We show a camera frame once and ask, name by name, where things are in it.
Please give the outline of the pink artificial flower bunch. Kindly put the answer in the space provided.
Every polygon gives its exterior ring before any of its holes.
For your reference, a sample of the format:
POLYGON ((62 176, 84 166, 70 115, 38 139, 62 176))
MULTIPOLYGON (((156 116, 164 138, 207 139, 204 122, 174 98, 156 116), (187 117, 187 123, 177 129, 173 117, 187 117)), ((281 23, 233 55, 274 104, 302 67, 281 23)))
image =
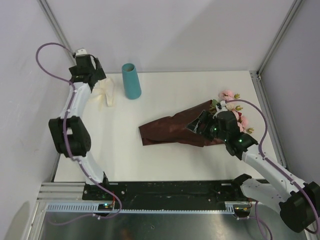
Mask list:
POLYGON ((217 112, 218 104, 221 101, 225 101, 225 107, 228 111, 233 112, 233 114, 235 115, 240 131, 247 134, 252 134, 254 132, 254 128, 249 127, 248 118, 241 113, 243 108, 240 105, 234 105, 232 102, 229 102, 231 100, 238 100, 240 98, 241 96, 239 93, 234 93, 231 90, 223 90, 218 94, 218 100, 213 99, 211 101, 209 112, 215 114, 217 112))

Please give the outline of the cream ribbon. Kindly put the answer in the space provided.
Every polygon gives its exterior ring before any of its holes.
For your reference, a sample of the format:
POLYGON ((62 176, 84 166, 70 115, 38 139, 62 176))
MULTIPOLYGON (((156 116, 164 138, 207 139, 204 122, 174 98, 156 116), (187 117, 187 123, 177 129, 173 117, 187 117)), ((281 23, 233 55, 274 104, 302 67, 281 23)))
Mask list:
POLYGON ((92 90, 89 101, 97 102, 98 110, 111 108, 115 104, 116 84, 111 77, 99 80, 92 90))

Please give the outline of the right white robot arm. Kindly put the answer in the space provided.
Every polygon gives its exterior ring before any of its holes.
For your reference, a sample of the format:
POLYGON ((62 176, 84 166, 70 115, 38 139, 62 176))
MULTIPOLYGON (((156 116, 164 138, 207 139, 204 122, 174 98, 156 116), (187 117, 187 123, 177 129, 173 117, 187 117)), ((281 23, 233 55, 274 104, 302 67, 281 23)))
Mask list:
POLYGON ((262 203, 278 213, 285 225, 296 233, 307 230, 312 223, 320 225, 319 185, 306 183, 269 159, 253 137, 240 131, 231 111, 213 115, 204 110, 186 127, 207 140, 222 140, 231 156, 254 168, 267 181, 262 184, 245 174, 237 177, 237 184, 230 188, 235 200, 247 197, 262 203))

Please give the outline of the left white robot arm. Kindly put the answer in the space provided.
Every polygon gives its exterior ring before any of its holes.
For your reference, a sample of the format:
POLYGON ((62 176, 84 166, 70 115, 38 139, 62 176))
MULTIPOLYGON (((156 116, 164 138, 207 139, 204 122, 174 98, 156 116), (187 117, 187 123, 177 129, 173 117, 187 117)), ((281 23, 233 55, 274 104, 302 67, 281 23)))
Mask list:
POLYGON ((76 64, 69 68, 70 90, 67 102, 59 117, 50 119, 49 130, 59 154, 76 162, 88 185, 95 185, 93 194, 100 200, 110 196, 108 178, 95 161, 91 136, 82 120, 85 106, 98 81, 106 78, 98 58, 79 49, 73 54, 76 64))

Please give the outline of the dark red wrapping paper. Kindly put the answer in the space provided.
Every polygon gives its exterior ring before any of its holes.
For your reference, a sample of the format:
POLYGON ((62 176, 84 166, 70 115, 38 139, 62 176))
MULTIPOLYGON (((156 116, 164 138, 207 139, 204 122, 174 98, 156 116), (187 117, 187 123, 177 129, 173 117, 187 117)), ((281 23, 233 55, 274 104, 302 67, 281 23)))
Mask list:
POLYGON ((186 126, 195 120, 203 110, 209 110, 211 100, 180 111, 173 116, 166 116, 138 127, 142 145, 179 143, 195 147, 220 145, 222 140, 207 140, 191 132, 186 126))

